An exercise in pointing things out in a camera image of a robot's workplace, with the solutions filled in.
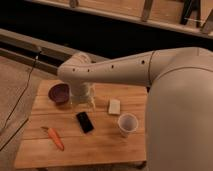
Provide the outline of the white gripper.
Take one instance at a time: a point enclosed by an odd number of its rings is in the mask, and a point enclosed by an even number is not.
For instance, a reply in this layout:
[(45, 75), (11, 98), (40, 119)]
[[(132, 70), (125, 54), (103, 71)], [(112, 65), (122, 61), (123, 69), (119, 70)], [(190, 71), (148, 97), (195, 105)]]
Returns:
[(92, 83), (70, 84), (69, 88), (73, 109), (80, 104), (87, 104), (90, 108), (95, 108), (94, 86)]

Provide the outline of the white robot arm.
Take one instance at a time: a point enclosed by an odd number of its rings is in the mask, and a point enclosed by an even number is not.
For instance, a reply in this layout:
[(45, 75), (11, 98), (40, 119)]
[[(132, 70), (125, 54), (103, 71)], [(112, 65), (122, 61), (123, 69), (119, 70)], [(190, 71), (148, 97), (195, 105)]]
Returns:
[(71, 97), (89, 96), (91, 83), (149, 89), (145, 137), (149, 171), (213, 171), (213, 52), (163, 49), (93, 63), (82, 52), (58, 68)]

